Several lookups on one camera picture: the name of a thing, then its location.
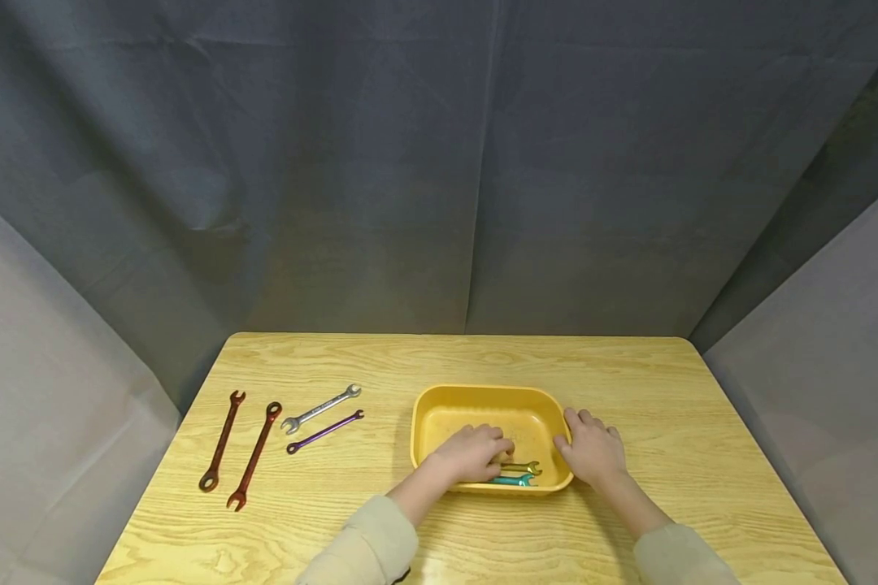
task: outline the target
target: wrench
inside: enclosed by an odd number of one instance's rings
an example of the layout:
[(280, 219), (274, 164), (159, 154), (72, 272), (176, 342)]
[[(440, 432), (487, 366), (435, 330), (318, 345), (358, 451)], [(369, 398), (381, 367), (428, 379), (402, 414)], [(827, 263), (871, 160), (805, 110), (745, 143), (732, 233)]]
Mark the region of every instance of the wrench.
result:
[(530, 485), (531, 479), (533, 479), (533, 474), (523, 474), (519, 478), (503, 478), (503, 476), (501, 476), (501, 478), (494, 478), (494, 479), (488, 481), (488, 483), (502, 484), (505, 486), (521, 486), (521, 487), (526, 487), (526, 488), (532, 488), (532, 485)]
[(315, 435), (313, 435), (311, 437), (306, 437), (305, 439), (302, 439), (302, 441), (299, 441), (298, 443), (287, 444), (286, 445), (286, 452), (289, 453), (290, 455), (293, 455), (299, 449), (304, 448), (305, 445), (308, 445), (312, 441), (315, 441), (315, 439), (320, 439), (320, 438), (328, 435), (329, 432), (341, 429), (341, 427), (345, 426), (346, 424), (352, 423), (352, 421), (359, 420), (361, 418), (364, 418), (364, 411), (359, 409), (359, 410), (355, 411), (354, 414), (352, 414), (350, 417), (343, 418), (342, 420), (339, 420), (338, 422), (336, 422), (332, 426), (328, 427), (328, 429), (323, 429), (322, 431), (318, 431), (315, 433)]
[(531, 474), (533, 476), (542, 474), (542, 470), (540, 470), (539, 466), (540, 462), (531, 461), (529, 463), (501, 463), (501, 470), (513, 470), (514, 472), (524, 472), (525, 474)]
[(237, 390), (231, 392), (231, 407), (228, 409), (228, 417), (224, 419), (224, 429), (221, 430), (221, 438), (218, 439), (218, 445), (215, 447), (215, 456), (211, 458), (211, 466), (198, 480), (198, 488), (203, 492), (211, 492), (212, 489), (218, 487), (218, 465), (221, 463), (221, 456), (224, 455), (224, 446), (228, 444), (228, 436), (231, 435), (231, 425), (234, 424), (234, 417), (237, 414), (237, 406), (247, 398), (247, 392), (237, 395)]
[(321, 405), (316, 406), (314, 409), (311, 409), (308, 412), (299, 414), (296, 418), (287, 418), (283, 422), (280, 423), (280, 429), (283, 429), (286, 425), (290, 425), (289, 430), (286, 431), (286, 435), (292, 435), (294, 432), (299, 430), (299, 425), (302, 425), (305, 421), (309, 420), (312, 417), (315, 417), (316, 414), (322, 414), (324, 411), (327, 411), (329, 408), (332, 408), (334, 405), (339, 404), (341, 401), (346, 401), (349, 398), (354, 398), (358, 394), (361, 393), (361, 387), (359, 387), (356, 383), (349, 384), (348, 388), (345, 388), (345, 391), (335, 396), (332, 400), (328, 402), (322, 402)]
[(267, 405), (267, 420), (264, 421), (264, 427), (260, 431), (258, 443), (254, 445), (254, 451), (250, 454), (250, 461), (247, 462), (247, 468), (244, 470), (244, 475), (241, 478), (241, 485), (237, 486), (237, 491), (228, 498), (228, 507), (231, 507), (234, 501), (237, 502), (237, 507), (234, 509), (235, 512), (240, 512), (242, 507), (247, 504), (247, 486), (250, 485), (250, 478), (254, 475), (254, 469), (258, 468), (260, 452), (263, 451), (263, 445), (267, 442), (267, 436), (273, 426), (273, 421), (276, 420), (281, 410), (283, 410), (283, 405), (280, 402), (271, 402), (271, 404)]

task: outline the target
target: sleeve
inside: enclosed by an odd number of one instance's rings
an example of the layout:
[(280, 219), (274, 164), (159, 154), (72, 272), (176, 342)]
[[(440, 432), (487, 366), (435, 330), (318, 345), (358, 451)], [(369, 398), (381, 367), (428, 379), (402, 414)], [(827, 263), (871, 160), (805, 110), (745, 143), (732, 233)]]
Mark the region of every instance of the sleeve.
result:
[(418, 546), (413, 524), (393, 500), (378, 495), (348, 518), (296, 584), (390, 585), (406, 573)]
[(737, 585), (739, 581), (715, 550), (692, 528), (668, 524), (643, 535), (634, 559), (649, 585)]

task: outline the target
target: wooden table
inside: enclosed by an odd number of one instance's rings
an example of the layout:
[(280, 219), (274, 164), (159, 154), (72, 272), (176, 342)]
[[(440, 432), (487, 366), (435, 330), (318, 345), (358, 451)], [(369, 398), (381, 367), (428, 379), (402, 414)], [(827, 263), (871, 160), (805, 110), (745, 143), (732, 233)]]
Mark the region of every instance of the wooden table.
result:
[[(283, 402), (281, 420), (351, 382), (363, 394), (304, 429), (367, 417), (293, 456), (274, 427), (247, 506), (225, 509), (268, 402)], [(632, 475), (743, 583), (845, 582), (684, 340), (308, 333), (228, 340), (98, 582), (292, 583), (358, 506), (410, 472), (414, 399), (440, 383), (543, 388), (616, 425)], [(219, 486), (203, 493), (234, 389), (247, 399)], [(543, 498), (449, 494), (419, 533), (407, 583), (637, 583), (630, 538), (579, 480)]]

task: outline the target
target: teal wrench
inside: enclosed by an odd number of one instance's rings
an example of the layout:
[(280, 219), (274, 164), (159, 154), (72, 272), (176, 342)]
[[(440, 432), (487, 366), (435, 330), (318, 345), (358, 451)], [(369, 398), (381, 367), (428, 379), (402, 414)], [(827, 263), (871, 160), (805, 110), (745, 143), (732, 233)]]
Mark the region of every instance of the teal wrench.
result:
[(526, 488), (532, 488), (530, 485), (531, 479), (533, 479), (533, 474), (523, 474), (519, 478), (495, 478), (488, 481), (488, 483), (496, 483), (503, 486), (523, 486)]

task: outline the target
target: combination wrench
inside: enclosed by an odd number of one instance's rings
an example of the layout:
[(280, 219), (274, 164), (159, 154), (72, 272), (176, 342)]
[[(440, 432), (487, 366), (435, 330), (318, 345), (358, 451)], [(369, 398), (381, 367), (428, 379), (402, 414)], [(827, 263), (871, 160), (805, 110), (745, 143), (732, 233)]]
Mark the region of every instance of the combination wrench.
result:
[(218, 439), (218, 445), (215, 447), (215, 456), (211, 458), (211, 466), (198, 480), (198, 488), (203, 492), (211, 492), (212, 489), (218, 487), (218, 466), (221, 464), (221, 457), (224, 455), (224, 446), (228, 444), (228, 436), (231, 435), (231, 425), (234, 424), (234, 417), (237, 414), (237, 407), (247, 398), (247, 392), (237, 395), (237, 390), (231, 392), (231, 407), (228, 409), (228, 417), (224, 419), (224, 429), (221, 430), (221, 437)]
[(341, 427), (345, 426), (346, 424), (352, 423), (354, 420), (360, 420), (361, 418), (364, 418), (364, 411), (359, 409), (359, 410), (355, 411), (354, 414), (352, 414), (350, 417), (346, 417), (346, 418), (343, 418), (342, 420), (339, 420), (338, 422), (336, 422), (332, 426), (328, 427), (328, 429), (323, 429), (322, 431), (318, 431), (315, 433), (315, 435), (313, 435), (311, 437), (306, 437), (305, 439), (302, 439), (302, 441), (299, 441), (297, 443), (287, 444), (286, 445), (286, 452), (289, 453), (290, 455), (292, 455), (292, 454), (296, 453), (299, 449), (304, 448), (305, 445), (308, 445), (312, 441), (315, 441), (316, 439), (320, 439), (320, 438), (328, 435), (329, 432), (341, 429)]
[(228, 507), (231, 507), (231, 504), (235, 503), (235, 501), (237, 502), (237, 507), (234, 509), (235, 512), (240, 512), (242, 507), (247, 504), (247, 487), (250, 485), (250, 478), (254, 475), (254, 469), (258, 468), (258, 459), (263, 451), (263, 445), (267, 443), (269, 430), (273, 427), (273, 421), (276, 420), (281, 410), (283, 410), (283, 405), (280, 402), (271, 402), (271, 404), (267, 405), (267, 420), (264, 421), (264, 427), (260, 431), (258, 443), (254, 445), (254, 451), (250, 454), (250, 461), (247, 462), (247, 469), (244, 470), (241, 485), (237, 486), (237, 490), (228, 498)]
[(349, 398), (354, 398), (358, 394), (361, 393), (361, 387), (359, 387), (356, 383), (349, 384), (348, 388), (345, 388), (345, 391), (335, 396), (332, 400), (328, 402), (322, 402), (321, 405), (316, 406), (314, 409), (311, 409), (308, 412), (299, 414), (296, 418), (287, 418), (282, 423), (280, 423), (280, 429), (283, 429), (286, 425), (289, 425), (289, 429), (286, 431), (286, 435), (292, 435), (294, 432), (299, 430), (299, 425), (302, 425), (305, 421), (309, 420), (312, 417), (315, 417), (316, 414), (322, 414), (324, 411), (327, 411), (329, 408), (332, 408), (334, 405), (339, 404), (341, 401), (346, 401)]

